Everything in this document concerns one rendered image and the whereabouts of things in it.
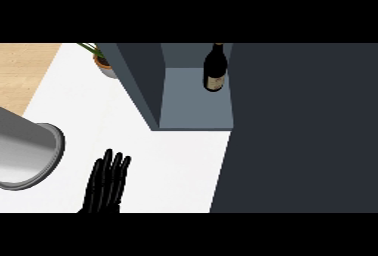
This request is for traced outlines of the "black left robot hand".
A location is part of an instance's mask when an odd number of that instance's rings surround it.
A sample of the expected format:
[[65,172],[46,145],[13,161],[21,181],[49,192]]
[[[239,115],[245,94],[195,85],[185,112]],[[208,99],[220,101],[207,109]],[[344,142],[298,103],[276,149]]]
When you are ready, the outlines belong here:
[[80,213],[120,212],[130,162],[121,152],[105,151],[93,165]]

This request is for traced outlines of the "grey cabinet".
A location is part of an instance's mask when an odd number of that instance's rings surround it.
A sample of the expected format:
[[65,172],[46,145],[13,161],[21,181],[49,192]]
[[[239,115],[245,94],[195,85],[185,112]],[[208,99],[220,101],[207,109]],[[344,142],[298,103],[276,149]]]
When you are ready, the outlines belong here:
[[99,49],[154,131],[233,129],[230,87],[204,88],[210,43],[102,43]]

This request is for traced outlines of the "dark wine bottle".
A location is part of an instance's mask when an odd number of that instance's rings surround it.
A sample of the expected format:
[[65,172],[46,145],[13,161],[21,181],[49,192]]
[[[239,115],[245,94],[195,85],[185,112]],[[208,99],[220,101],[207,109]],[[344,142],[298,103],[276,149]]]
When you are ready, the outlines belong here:
[[204,88],[217,92],[224,84],[224,76],[227,70],[227,59],[223,53],[223,44],[214,43],[213,50],[204,61]]

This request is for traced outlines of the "grey metal sink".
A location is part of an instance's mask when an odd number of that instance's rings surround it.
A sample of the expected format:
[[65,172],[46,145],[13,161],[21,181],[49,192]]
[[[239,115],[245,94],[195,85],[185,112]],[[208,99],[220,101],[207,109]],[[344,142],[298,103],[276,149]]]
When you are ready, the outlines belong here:
[[63,151],[60,129],[0,107],[0,188],[18,191],[35,186],[53,172]]

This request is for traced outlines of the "potted green plant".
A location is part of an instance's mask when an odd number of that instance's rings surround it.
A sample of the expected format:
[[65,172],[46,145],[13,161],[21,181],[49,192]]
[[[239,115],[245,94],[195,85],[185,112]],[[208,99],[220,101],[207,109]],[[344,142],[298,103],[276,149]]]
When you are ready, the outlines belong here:
[[117,74],[114,72],[112,66],[103,56],[103,53],[96,44],[80,43],[80,46],[93,54],[93,61],[99,67],[102,73],[112,79],[117,79]]

